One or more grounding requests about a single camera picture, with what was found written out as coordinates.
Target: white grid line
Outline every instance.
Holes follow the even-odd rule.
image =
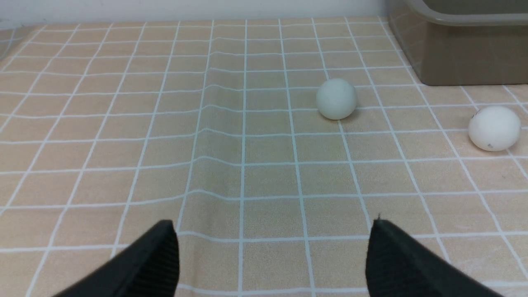
[[[7,55],[7,53],[9,53],[9,50],[11,50],[11,45],[13,44],[13,41],[15,41],[15,32],[16,32],[16,29],[13,29],[11,31],[11,36],[9,38],[9,41],[7,42],[7,48],[5,49],[5,51],[2,54],[0,54],[0,60],[3,59]]]
[[[175,25],[174,26],[167,26],[167,25],[148,25],[148,22],[147,22],[147,28],[173,28],[175,29],[177,27],[176,23],[177,22],[174,22]],[[349,24],[379,24],[378,21],[373,21],[373,22],[350,22],[348,20],[346,20],[345,22],[338,22],[338,23],[327,23],[327,22],[322,22],[322,23],[316,23],[317,25],[343,25],[343,24],[346,24],[346,23],[349,23]],[[215,25],[181,25],[181,27],[183,28],[211,28],[211,27],[244,27],[245,25],[237,25],[237,24],[215,24]],[[255,25],[252,25],[252,24],[247,24],[248,27],[293,27],[293,26],[311,26],[311,23],[299,23],[299,24],[287,24],[287,25],[279,25],[279,24],[275,24],[275,25],[271,25],[271,24],[255,24]],[[43,31],[45,32],[72,32],[73,30],[68,30],[68,29],[64,29],[64,30],[46,30],[45,29],[46,26],[44,27]],[[116,31],[119,31],[119,30],[129,30],[129,29],[141,29],[142,27],[141,26],[130,26],[130,27],[114,27],[113,29],[116,30]],[[79,29],[79,31],[101,31],[101,30],[106,30],[105,28],[87,28],[87,29]]]
[[[285,136],[295,137],[298,134],[288,134]],[[419,162],[432,162],[432,161],[458,161],[458,160],[509,160],[509,159],[528,159],[528,156],[512,157],[510,155],[496,156],[496,157],[444,157],[444,158],[427,158],[427,159],[384,159],[384,160],[341,160],[341,161],[299,161],[299,162],[266,162],[266,163],[245,163],[246,167],[255,166],[281,166],[281,165],[319,165],[319,164],[376,164],[376,163],[419,163]],[[218,163],[222,163],[228,166],[240,167],[241,163],[232,163],[222,159],[218,159],[211,156],[199,156],[195,159],[187,162],[179,162],[164,165],[142,165],[136,167],[112,167],[112,168],[84,168],[84,169],[56,169],[56,170],[34,170],[34,171],[3,171],[0,175],[11,175],[11,174],[31,174],[31,173],[64,173],[64,172],[88,172],[88,171],[125,171],[125,170],[147,170],[147,169],[162,169],[162,168],[173,168],[179,166],[190,165],[198,160],[210,160]]]
[[[222,195],[216,194],[211,191],[205,190],[192,190],[189,191],[189,194],[207,194],[212,197],[218,198],[223,201],[240,201],[240,197],[224,197]],[[462,192],[423,192],[424,196],[462,196],[462,195],[475,195],[479,192],[476,191],[462,191]],[[483,194],[505,194],[505,193],[528,193],[527,190],[489,190],[481,191]],[[417,193],[371,193],[363,194],[364,198],[388,198],[388,197],[409,197],[409,196],[418,196]],[[184,197],[184,195],[177,195],[167,198],[157,198],[141,201],[131,201],[129,205],[149,205],[158,202],[174,201]],[[315,195],[304,195],[305,199],[322,199],[322,198],[359,198],[357,194],[315,194]],[[298,195],[295,196],[264,196],[264,197],[245,197],[246,201],[257,201],[257,200],[272,200],[272,199],[299,199]],[[113,206],[125,206],[126,202],[113,202],[113,203],[88,203],[88,204],[71,204],[68,205],[68,208],[99,208],[99,207],[113,207]],[[64,208],[67,205],[11,205],[6,207],[0,207],[0,209],[58,209]]]
[[[176,39],[178,37],[179,30],[180,30],[180,27],[179,26],[176,27],[176,32],[175,32],[175,35],[174,35],[174,42],[173,42],[172,48],[171,48],[171,55],[174,52],[174,46],[176,44]],[[167,62],[167,66],[165,68],[165,74],[163,75],[163,81],[162,81],[162,84],[160,86],[160,91],[163,90],[163,88],[165,87],[165,82],[167,80],[167,71],[168,71],[170,65],[171,65],[171,59],[169,58],[169,60]],[[145,157],[145,151],[147,150],[148,140],[149,140],[150,134],[152,132],[152,127],[154,126],[154,120],[156,118],[156,112],[157,112],[158,107],[159,107],[159,102],[161,100],[161,96],[162,96],[162,94],[159,93],[158,98],[156,99],[156,105],[154,107],[154,113],[152,114],[152,117],[150,118],[150,124],[148,126],[147,136],[146,136],[145,141],[143,143],[143,148],[141,150],[141,155],[140,155],[139,160],[137,162],[137,169],[136,169],[136,172],[134,173],[134,179],[132,181],[132,185],[130,186],[130,190],[129,190],[129,193],[128,193],[128,198],[127,198],[127,203],[125,205],[125,209],[123,210],[123,213],[121,215],[121,219],[119,221],[119,227],[117,229],[116,239],[114,241],[114,247],[112,248],[112,253],[111,253],[110,257],[114,257],[116,255],[117,248],[119,246],[119,240],[121,239],[121,233],[122,233],[122,230],[123,230],[123,226],[125,225],[126,216],[128,214],[128,210],[130,208],[130,202],[132,201],[132,197],[134,196],[134,189],[136,187],[136,182],[137,182],[137,179],[138,179],[138,176],[139,176],[140,166],[143,163],[143,158]]]
[[[5,69],[6,69],[7,67],[9,67],[9,65],[11,65],[11,63],[13,62],[13,60],[14,60],[16,57],[18,57],[18,55],[19,55],[19,54],[20,54],[20,53],[26,48],[26,46],[27,46],[31,41],[33,41],[33,39],[35,39],[35,37],[36,37],[36,36],[42,31],[42,29],[43,29],[43,28],[41,28],[41,29],[38,30],[37,32],[34,32],[34,35],[33,35],[33,36],[32,36],[27,42],[25,42],[24,44],[22,44],[22,46],[18,49],[18,51],[17,51],[14,55],[9,56],[9,55],[7,55],[7,53],[6,53],[5,59],[10,59],[10,61],[9,61],[8,63],[6,63],[6,64],[2,67],[2,69],[0,70],[0,72],[4,72]]]
[[[506,236],[528,236],[528,231],[507,231],[504,233]],[[215,243],[239,243],[239,238],[217,238],[194,231],[180,231],[178,233],[179,238],[185,236],[199,237],[201,239],[208,240]],[[441,238],[475,238],[475,237],[500,237],[500,232],[472,232],[472,233],[442,233],[439,235]],[[436,239],[434,234],[411,234],[411,237],[415,239]],[[368,240],[369,235],[341,235],[341,236],[312,236],[307,237],[309,242],[320,242],[320,241],[336,241],[336,240]],[[305,237],[262,237],[262,238],[244,238],[244,243],[285,243],[285,242],[304,242]],[[119,244],[117,248],[126,248],[128,244]],[[81,246],[51,246],[51,247],[11,247],[11,248],[0,248],[0,254],[9,253],[27,253],[27,252],[45,252],[46,250],[98,250],[98,249],[109,249],[112,250],[115,245],[81,245]]]
[[[389,33],[387,32],[387,30],[385,29],[385,27],[383,28],[385,30],[385,33],[387,34],[387,36],[389,36]],[[391,43],[392,43],[392,46],[396,49],[396,45],[393,43],[393,41],[391,40]],[[411,79],[416,83],[414,77],[411,75],[411,72],[409,69],[407,69],[407,72],[408,74],[411,76]],[[442,128],[442,125],[440,123],[440,121],[438,120],[436,114],[434,113],[434,111],[432,110],[431,106],[429,106],[429,102],[425,96],[425,94],[422,92],[421,88],[418,86],[418,84],[416,85],[416,88],[418,90],[418,92],[420,92],[420,95],[422,97],[422,99],[424,100],[424,102],[426,103],[426,105],[428,105],[428,109],[429,109],[429,113],[431,114],[431,116],[433,116],[433,119],[435,120],[436,124],[438,125],[438,127]],[[469,96],[469,94],[466,92],[466,90],[463,88],[463,87],[460,87],[463,92],[466,94],[467,98],[470,100],[470,102],[473,104],[473,99]],[[455,154],[456,158],[457,158],[457,161],[458,163],[461,165],[466,177],[468,178],[469,182],[471,183],[472,187],[475,189],[475,191],[477,192],[478,196],[480,197],[480,200],[482,202],[482,204],[484,205],[484,207],[486,208],[486,210],[488,211],[488,213],[491,215],[492,219],[493,219],[493,222],[495,224],[495,227],[497,228],[498,232],[500,233],[504,243],[506,244],[507,248],[510,250],[512,256],[514,257],[514,259],[516,260],[521,272],[523,273],[523,275],[525,276],[525,278],[528,279],[528,271],[526,270],[526,268],[524,267],[519,255],[517,254],[517,252],[515,251],[515,249],[513,248],[512,244],[510,243],[510,241],[506,238],[506,236],[504,235],[504,232],[501,228],[501,225],[496,217],[496,215],[493,213],[493,211],[491,210],[491,208],[489,207],[486,199],[484,198],[484,195],[481,193],[481,191],[479,190],[477,184],[475,183],[475,181],[473,180],[471,174],[469,173],[469,170],[467,169],[466,165],[464,164],[462,158],[460,157],[460,155],[458,154],[458,151],[457,149],[455,148],[455,146],[453,145],[453,143],[451,142],[451,139],[449,138],[449,136],[444,132],[442,131],[442,134],[444,136],[444,138],[446,139],[446,141],[448,142],[449,146],[451,147],[451,150],[453,151],[453,153]]]
[[[467,96],[467,98],[473,103],[474,101],[473,101],[472,97],[468,94],[466,89],[464,87],[460,87],[460,88],[464,91],[464,94]],[[507,149],[507,152],[508,152],[508,155],[512,156],[512,153],[511,153],[510,149]],[[514,163],[517,165],[518,169],[523,173],[524,177],[526,178],[526,172],[524,171],[523,167],[519,164],[519,162],[515,158],[513,158],[513,160],[514,160]],[[478,188],[477,184],[475,183],[475,181],[473,181],[473,178],[471,177],[471,174],[469,173],[469,171],[468,171],[468,169],[466,167],[466,164],[463,162],[463,160],[458,160],[458,162],[462,166],[464,172],[466,173],[466,175],[467,175],[469,181],[471,182],[472,186],[474,187],[474,189],[476,191],[479,191],[479,188]],[[489,207],[489,204],[486,201],[486,198],[484,197],[484,195],[482,195],[482,193],[478,193],[478,195],[480,197],[480,200],[481,200],[482,204],[484,205],[486,210],[489,212],[489,214],[493,218],[493,222],[495,224],[495,227],[497,228],[499,233],[501,233],[501,237],[504,240],[504,243],[506,244],[506,246],[508,247],[508,249],[512,253],[512,256],[514,257],[514,259],[517,261],[517,264],[518,264],[519,268],[521,269],[521,272],[524,274],[524,277],[528,279],[528,271],[526,270],[526,267],[524,266],[521,257],[519,257],[519,254],[517,253],[517,251],[513,248],[512,244],[510,243],[510,240],[506,237],[506,235],[504,235],[504,232],[503,232],[502,227],[501,227],[501,223],[498,221],[497,216],[493,213],[493,211]]]
[[[442,108],[442,107],[474,107],[474,106],[522,106],[522,104],[519,103],[505,103],[505,104],[450,104],[450,105],[432,105],[432,108]],[[364,107],[357,107],[358,110],[369,110],[369,109],[420,109],[420,108],[427,108],[427,105],[404,105],[404,106],[364,106]],[[233,109],[225,106],[215,105],[215,104],[207,104],[204,105],[203,108],[218,108],[227,110],[229,112],[233,113],[243,113],[243,109]],[[179,114],[189,114],[189,113],[197,113],[199,109],[189,109],[189,110],[180,110],[180,111],[168,111],[168,112],[152,112],[152,113],[113,113],[109,114],[109,117],[120,117],[120,116],[151,116],[151,115],[179,115]],[[288,109],[247,109],[246,112],[249,113],[278,113],[278,112],[288,112]],[[315,112],[317,111],[317,108],[292,108],[292,112]],[[15,115],[15,114],[2,114],[0,113],[0,116],[4,117],[14,117],[14,118],[26,118],[26,119],[46,119],[46,118],[57,118],[58,115],[46,115],[46,116],[28,116],[28,115]],[[79,118],[79,117],[104,117],[105,114],[68,114],[68,115],[62,115],[61,118]]]
[[[239,210],[239,239],[238,243],[238,296],[242,296],[244,280],[244,197],[246,190],[246,105],[247,105],[247,70],[248,70],[248,20],[245,20],[244,34],[244,91],[242,96],[242,141],[240,166],[240,210]]]
[[[384,30],[387,38],[390,39],[390,36],[389,36],[388,32],[386,31],[385,27],[383,27],[383,30]],[[360,59],[364,63],[363,56],[361,55],[361,53],[360,53]],[[367,76],[369,77],[369,81],[372,84],[372,88],[374,89],[374,93],[376,95],[376,98],[378,99],[378,103],[380,104],[380,106],[383,106],[383,102],[381,101],[380,95],[378,94],[378,90],[377,90],[376,86],[374,85],[374,82],[372,80],[372,77],[370,76],[370,73],[367,72]],[[416,179],[414,178],[414,173],[412,172],[411,167],[409,166],[409,162],[408,162],[407,157],[405,156],[405,154],[403,152],[403,149],[401,148],[401,144],[400,144],[398,138],[396,137],[396,133],[394,133],[394,128],[392,127],[392,123],[390,122],[389,117],[388,117],[388,115],[387,115],[387,113],[386,113],[384,108],[382,108],[382,111],[383,111],[383,116],[385,117],[385,120],[387,122],[387,125],[389,126],[389,130],[391,131],[392,138],[393,138],[393,140],[396,143],[396,146],[398,148],[398,152],[400,153],[401,158],[404,160],[403,163],[404,163],[404,165],[405,165],[405,167],[407,169],[407,173],[409,174],[409,177],[411,179],[412,185],[414,186],[414,189],[416,190],[418,196],[420,197],[420,201],[422,203],[422,206],[423,206],[425,212],[427,213],[427,216],[429,217],[429,221],[431,222],[433,233],[437,236],[436,237],[436,241],[438,242],[438,245],[440,246],[440,250],[442,251],[444,259],[448,263],[451,263],[449,255],[447,254],[446,247],[444,246],[444,243],[442,242],[442,240],[438,236],[439,232],[438,232],[438,227],[436,226],[435,218],[432,216],[431,211],[429,210],[429,207],[427,206],[427,203],[426,203],[426,201],[425,201],[425,199],[423,197],[423,194],[422,194],[422,192],[420,190],[420,187],[418,186],[418,183],[416,182]]]
[[[284,41],[282,39],[282,30],[279,30],[280,34],[280,48],[281,52],[284,53]],[[289,82],[288,82],[288,73],[286,68],[286,56],[282,55],[282,67],[284,68],[284,80],[285,80],[285,86],[286,86],[286,98],[288,99],[288,110],[289,110],[289,121],[290,121],[290,130],[291,130],[291,143],[293,147],[293,154],[294,154],[294,160],[295,160],[295,176],[297,178],[297,193],[299,195],[299,207],[301,212],[301,219],[303,222],[303,234],[304,234],[304,248],[306,253],[306,264],[308,266],[308,277],[310,281],[310,291],[312,293],[312,297],[316,297],[316,291],[315,291],[315,279],[314,279],[314,268],[312,265],[312,255],[310,253],[310,243],[308,242],[308,227],[306,222],[306,209],[304,207],[304,196],[303,196],[303,186],[301,184],[301,178],[300,178],[300,169],[299,169],[299,158],[297,156],[297,143],[295,141],[295,128],[294,128],[294,117],[293,113],[291,111],[291,98],[290,98],[290,90],[289,90]]]
[[[68,45],[68,42],[71,40],[71,37],[66,41],[66,43],[63,45],[63,47],[57,52],[57,55],[59,55],[59,53],[66,47],[66,45]],[[46,67],[44,69],[46,69],[47,67],[50,66],[51,62],[53,61],[53,58],[51,58],[48,63],[46,64]],[[31,92],[31,90],[35,87],[36,83],[38,82],[39,80],[39,77],[40,76],[37,76],[35,78],[35,80],[33,81],[33,83],[31,84],[31,87],[29,89],[29,92]],[[19,104],[16,106],[15,110],[12,112],[12,114],[14,114],[16,112],[16,110],[18,108],[20,108],[20,106],[22,106],[22,104],[24,103],[24,101],[29,97],[29,95],[26,95],[20,102]],[[46,144],[46,141],[50,138],[53,130],[55,129],[55,127],[57,126],[57,124],[59,123],[59,120],[61,118],[61,115],[64,114],[64,111],[66,110],[66,107],[69,103],[69,101],[71,100],[71,98],[73,97],[70,97],[68,99],[68,102],[66,103],[66,105],[62,108],[61,110],[61,113],[60,115],[56,118],[55,122],[53,123],[53,126],[50,128],[50,130],[48,131],[48,133],[46,134],[46,137],[44,138],[44,140],[42,141],[42,143],[40,144],[39,146],[39,149],[37,150],[35,156],[33,157],[33,160],[31,161],[31,164],[28,168],[28,170],[26,172],[24,172],[24,174],[22,175],[20,181],[18,182],[18,185],[16,186],[15,190],[13,191],[13,194],[11,195],[11,197],[9,198],[9,200],[7,201],[7,204],[6,206],[9,206],[11,205],[11,203],[13,202],[13,200],[15,199],[18,191],[20,190],[20,188],[22,187],[22,183],[24,182],[24,180],[27,178],[27,175],[28,173],[31,171],[31,169],[35,166],[35,163],[36,163],[36,160],[39,158],[42,150],[44,149],[44,146]],[[8,117],[6,119],[6,121],[4,122],[4,124],[0,127],[0,133],[3,132],[4,128],[7,126],[8,122],[11,120],[12,117]],[[2,216],[2,214],[4,213],[4,210],[0,210],[0,217]]]
[[[108,30],[107,30],[107,32],[106,32],[106,35],[105,35],[105,38],[106,38],[106,36],[108,36],[108,32],[110,32],[110,28],[108,28]],[[75,90],[74,90],[73,93],[75,93],[75,91],[79,88],[79,86],[81,85],[81,81],[82,81],[82,79],[80,79],[80,80],[77,82],[77,85],[76,85]],[[66,109],[67,109],[67,107],[68,107],[68,104],[71,102],[71,99],[72,99],[72,98],[73,98],[73,96],[70,96],[70,98],[68,99],[66,105],[63,107],[61,114],[64,114],[64,112],[66,111]],[[48,135],[47,135],[46,139],[49,138],[49,136],[50,136],[51,133],[53,132],[54,128],[56,127],[57,123],[59,122],[59,120],[60,120],[60,117],[57,118],[57,120],[56,120],[54,126],[53,126],[53,127],[50,129],[50,131],[48,132]],[[40,151],[44,148],[44,144],[45,144],[45,142],[42,143]],[[86,168],[86,165],[87,165],[88,160],[89,160],[89,156],[90,156],[90,154],[92,153],[94,147],[95,147],[95,142],[92,144],[92,147],[90,148],[89,155],[88,155],[88,157],[86,158],[86,160],[85,160],[85,162],[84,162],[84,165],[83,165],[84,168]],[[31,164],[30,169],[31,169],[31,168],[33,167],[33,165],[35,164],[38,155],[39,155],[39,153],[37,153],[37,155],[36,155],[35,158],[33,159],[33,163]],[[62,210],[62,212],[61,212],[61,214],[59,215],[59,218],[58,218],[58,220],[57,220],[57,222],[56,222],[56,224],[55,224],[55,227],[53,228],[53,232],[52,232],[51,237],[50,237],[50,239],[49,239],[48,248],[51,247],[51,246],[53,245],[53,241],[55,240],[55,235],[56,235],[57,231],[59,230],[60,223],[61,223],[61,221],[62,221],[62,218],[64,217],[64,214],[66,213],[66,211],[67,211],[67,209],[68,209],[68,205],[71,204],[71,201],[72,201],[72,199],[73,199],[73,197],[74,197],[74,194],[75,194],[76,188],[77,188],[77,186],[79,185],[79,182],[80,182],[81,176],[82,176],[82,172],[81,172],[81,173],[79,174],[79,176],[77,177],[76,183],[75,183],[75,185],[73,186],[73,190],[72,190],[72,192],[71,192],[71,194],[70,194],[70,198],[68,199],[67,206]],[[19,187],[17,187],[17,189],[20,189],[20,186],[22,185],[22,182],[23,182],[23,181],[21,180],[20,183],[19,183]],[[13,197],[12,197],[13,199],[14,199],[14,197],[16,196],[16,194],[17,194],[17,191],[15,190],[15,192],[13,193]],[[28,288],[27,291],[26,291],[26,297],[30,297],[30,296],[31,296],[31,293],[33,292],[33,289],[34,289],[35,284],[36,284],[36,282],[37,282],[37,279],[38,279],[38,277],[39,277],[40,271],[42,270],[42,267],[44,267],[44,263],[46,262],[46,259],[47,259],[48,255],[49,255],[49,252],[50,252],[49,249],[47,249],[47,250],[44,252],[44,255],[42,256],[42,259],[41,259],[41,261],[40,261],[40,263],[39,263],[39,265],[38,265],[38,267],[37,267],[37,269],[36,269],[36,271],[35,271],[35,273],[34,273],[32,279],[31,279],[31,283],[30,283],[30,285],[29,285],[29,288]]]
[[[114,43],[133,43],[133,42],[129,42],[129,41],[126,41],[126,42],[114,42]],[[96,45],[96,44],[99,44],[98,42],[96,43],[71,43],[70,45]],[[356,49],[356,50],[341,50],[341,51],[323,51],[323,53],[355,53],[355,52],[394,52],[394,50],[359,50],[359,49]],[[295,51],[292,51],[292,52],[285,52],[284,55],[296,55],[296,54],[317,54],[318,52],[316,51],[309,51],[309,52],[295,52]],[[222,52],[222,51],[212,51],[211,52],[211,55],[229,55],[229,56],[235,56],[235,57],[238,57],[238,56],[244,56],[243,53],[230,53],[230,52]],[[277,53],[277,52],[274,52],[274,53],[248,53],[247,56],[248,57],[254,57],[254,56],[259,56],[259,55],[282,55],[281,53]],[[198,57],[198,58],[205,58],[207,57],[206,54],[172,54],[173,57],[178,57],[178,58],[188,58],[188,57]],[[35,56],[35,55],[19,55],[17,56],[18,58],[28,58],[28,59],[42,59],[42,58],[47,58],[47,57],[43,57],[43,56]],[[144,54],[144,55],[134,55],[134,58],[169,58],[170,55],[165,55],[165,54]],[[113,58],[130,58],[130,55],[98,55],[96,57],[96,59],[113,59]],[[76,57],[76,56],[60,56],[58,57],[58,59],[71,59],[71,60],[88,60],[90,59],[89,57]]]
[[[325,77],[326,77],[326,80],[330,80],[330,75],[328,75],[328,69],[326,68],[326,62],[325,62],[325,58],[323,56],[323,52],[321,50],[321,44],[319,42],[319,38],[318,38],[318,34],[317,34],[317,27],[315,26],[315,21],[314,19],[312,18],[312,26],[314,28],[314,34],[315,34],[315,40],[317,42],[317,47],[319,48],[319,54],[320,54],[320,58],[321,58],[321,62],[323,64],[323,69],[325,69]],[[356,170],[354,169],[354,164],[352,163],[352,155],[350,154],[350,148],[348,147],[348,142],[346,141],[346,137],[345,137],[345,132],[343,130],[343,124],[341,122],[341,120],[338,120],[337,121],[337,124],[339,126],[339,132],[341,134],[341,139],[343,141],[343,148],[345,149],[345,153],[346,153],[346,158],[347,158],[347,161],[348,161],[348,165],[350,167],[350,172],[351,172],[351,175],[352,175],[352,180],[354,182],[354,186],[356,188],[356,192],[357,192],[357,195],[359,197],[359,202],[360,202],[360,205],[361,205],[361,210],[363,211],[363,215],[365,216],[365,221],[366,221],[366,227],[367,227],[367,230],[370,230],[372,228],[372,222],[371,222],[371,218],[369,216],[369,212],[367,211],[367,208],[366,208],[366,204],[365,204],[365,200],[363,199],[363,195],[361,194],[361,188],[360,188],[360,184],[359,182],[357,181],[357,175],[356,175]]]
[[[376,66],[376,67],[343,67],[343,68],[328,68],[329,71],[345,71],[345,70],[365,70],[365,69],[403,69],[403,68],[410,68],[410,66]],[[215,68],[211,67],[207,70],[203,71],[169,71],[168,74],[204,74],[209,70],[215,70],[218,72],[227,72],[227,73],[238,73],[238,74],[244,74],[244,70],[229,70],[229,69],[221,69],[221,68]],[[325,71],[325,69],[313,69],[313,68],[297,68],[297,69],[289,69],[287,72],[305,72],[305,71]],[[246,70],[247,73],[263,73],[263,72],[282,72],[278,69],[270,69],[270,70]],[[90,76],[117,76],[121,75],[122,72],[102,72],[102,73],[91,73],[87,75],[82,74],[71,74],[71,73],[58,73],[58,72],[45,72],[45,71],[25,71],[25,70],[17,70],[17,71],[5,71],[3,72],[5,74],[45,74],[45,75],[53,75],[53,76],[75,76],[75,77],[90,77]],[[165,72],[129,72],[128,75],[161,75],[165,74]]]
[[[210,63],[210,54],[211,54],[211,47],[213,45],[213,32],[214,32],[214,20],[212,21],[212,28],[211,28],[211,36],[209,40],[209,49],[208,49],[208,56],[207,56],[207,62],[205,64],[205,68],[207,69],[209,67]],[[207,82],[207,72],[205,73],[203,77],[203,85],[202,85],[202,96],[200,98],[200,110],[198,111],[198,119],[196,120],[196,130],[194,131],[194,142],[193,142],[193,149],[191,153],[191,160],[194,159],[194,154],[196,153],[196,143],[198,141],[198,131],[200,129],[200,120],[202,117],[202,109],[203,109],[203,98],[205,95],[205,85]],[[182,225],[183,220],[183,213],[185,209],[185,203],[187,201],[187,196],[189,194],[189,188],[191,187],[191,178],[193,173],[193,163],[189,166],[189,174],[187,175],[187,185],[185,186],[185,194],[183,197],[182,205],[180,206],[180,214],[178,216],[178,222],[176,223],[176,232],[180,231],[180,227]]]

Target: plastic container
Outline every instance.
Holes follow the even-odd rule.
[[[528,0],[387,0],[389,25],[430,86],[528,83]]]

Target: white wall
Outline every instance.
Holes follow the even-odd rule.
[[[384,15],[386,0],[0,0],[0,27],[36,23]]]

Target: ping pong ball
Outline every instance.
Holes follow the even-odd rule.
[[[315,103],[324,117],[333,120],[343,119],[356,108],[356,90],[346,80],[331,79],[319,87],[315,95]]]
[[[489,106],[469,120],[469,138],[479,148],[498,152],[514,145],[521,136],[521,120],[511,109]]]

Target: white ball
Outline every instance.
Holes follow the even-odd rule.
[[[356,108],[356,90],[346,80],[331,79],[319,87],[315,103],[323,116],[334,120],[343,119]]]
[[[469,138],[483,150],[498,152],[514,145],[521,136],[521,120],[511,109],[490,106],[469,120]]]

